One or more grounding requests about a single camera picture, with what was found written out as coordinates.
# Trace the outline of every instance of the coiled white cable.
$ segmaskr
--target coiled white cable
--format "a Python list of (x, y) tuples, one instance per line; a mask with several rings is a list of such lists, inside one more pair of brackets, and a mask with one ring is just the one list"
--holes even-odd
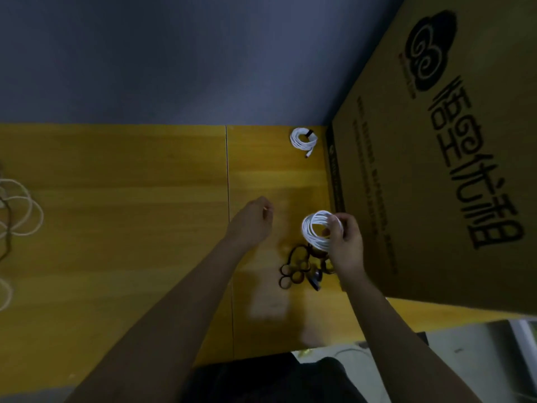
[[(319, 236), (313, 230), (314, 224), (320, 224), (328, 228), (328, 216), (332, 215), (327, 210), (320, 210), (318, 212), (312, 213), (304, 218), (302, 221), (302, 236), (308, 241), (314, 248), (328, 252), (330, 248), (330, 237), (329, 236)], [(338, 219), (339, 226), (343, 230), (343, 225)]]
[[(10, 184), (17, 185), (17, 187), (22, 191), (22, 195), (10, 196), (8, 194), (8, 190), (6, 188)], [(37, 232), (39, 230), (39, 228), (41, 227), (41, 225), (43, 225), (43, 221), (44, 221), (43, 209), (32, 198), (32, 196), (30, 195), (30, 192), (28, 191), (28, 189), (26, 189), (26, 187), (23, 184), (21, 184), (18, 181), (15, 181), (14, 179), (0, 178), (0, 195), (2, 196), (2, 199), (5, 202), (10, 202), (10, 201), (13, 201), (13, 200), (24, 200), (24, 201), (27, 202), (28, 208), (27, 208), (26, 213), (24, 214), (24, 216), (18, 222), (11, 221), (11, 229), (10, 229), (11, 235), (13, 235), (13, 236), (29, 236), (29, 235)], [(29, 230), (29, 231), (26, 231), (26, 232), (15, 231), (16, 229), (18, 229), (21, 226), (23, 226), (26, 222), (28, 222), (28, 219), (30, 218), (30, 216), (32, 216), (32, 211), (34, 209), (37, 209), (37, 211), (39, 212), (39, 220), (37, 222), (36, 227), (31, 229), (31, 230)], [(5, 229), (3, 232), (0, 233), (0, 239), (3, 239), (8, 234), (8, 224), (5, 223), (4, 221), (0, 220), (0, 227), (3, 227)], [(3, 286), (4, 289), (7, 291), (6, 298), (5, 298), (4, 302), (2, 303), (2, 305), (0, 306), (0, 311), (3, 311), (3, 310), (5, 310), (6, 308), (9, 307), (9, 305), (11, 303), (11, 300), (13, 299), (13, 287), (6, 280), (4, 280), (3, 278), (0, 278), (0, 285)]]
[[(300, 136), (305, 135), (308, 138), (308, 142), (304, 142), (300, 140)], [(311, 130), (308, 130), (307, 128), (298, 127), (295, 128), (291, 135), (289, 136), (289, 139), (291, 140), (291, 144), (294, 148), (298, 148), (299, 150), (307, 151), (305, 157), (308, 158), (313, 151), (313, 148), (315, 147), (315, 144), (317, 144), (317, 136), (315, 133)]]

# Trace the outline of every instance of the dark clothing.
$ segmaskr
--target dark clothing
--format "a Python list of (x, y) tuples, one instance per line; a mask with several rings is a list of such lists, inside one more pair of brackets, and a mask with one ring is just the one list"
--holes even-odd
[(334, 358), (300, 364), (292, 353), (205, 366), (192, 373), (181, 403), (367, 403)]

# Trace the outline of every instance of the cardboard box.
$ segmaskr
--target cardboard box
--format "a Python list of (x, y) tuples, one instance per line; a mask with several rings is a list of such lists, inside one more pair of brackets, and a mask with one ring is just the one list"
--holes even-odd
[(386, 296), (537, 313), (537, 0), (406, 0), (332, 121)]

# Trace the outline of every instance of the gray wall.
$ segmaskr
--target gray wall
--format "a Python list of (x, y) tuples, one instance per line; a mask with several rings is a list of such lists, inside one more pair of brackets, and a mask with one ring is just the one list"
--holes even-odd
[(0, 122), (326, 124), (402, 0), (0, 0)]

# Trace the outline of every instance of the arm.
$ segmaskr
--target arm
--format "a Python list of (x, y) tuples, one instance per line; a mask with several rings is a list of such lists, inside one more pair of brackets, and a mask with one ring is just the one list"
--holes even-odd
[(356, 219), (336, 215), (330, 223), (330, 259), (371, 348), (393, 402), (479, 402), (480, 400), (403, 321), (364, 270)]
[(266, 198), (248, 203), (207, 257), (119, 340), (67, 402), (177, 399), (233, 270), (269, 235), (272, 214)]

